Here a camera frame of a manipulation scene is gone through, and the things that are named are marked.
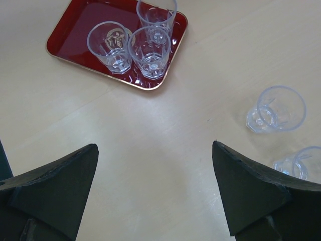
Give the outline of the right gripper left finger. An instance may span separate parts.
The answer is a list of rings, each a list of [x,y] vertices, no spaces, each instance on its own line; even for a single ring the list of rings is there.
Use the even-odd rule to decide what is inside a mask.
[[[1,240],[75,240],[98,155],[88,144],[1,181]]]

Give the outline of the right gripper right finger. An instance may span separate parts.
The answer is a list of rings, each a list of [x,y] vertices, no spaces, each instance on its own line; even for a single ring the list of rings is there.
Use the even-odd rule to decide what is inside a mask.
[[[212,160],[230,236],[320,240],[320,184],[283,174],[218,141]]]

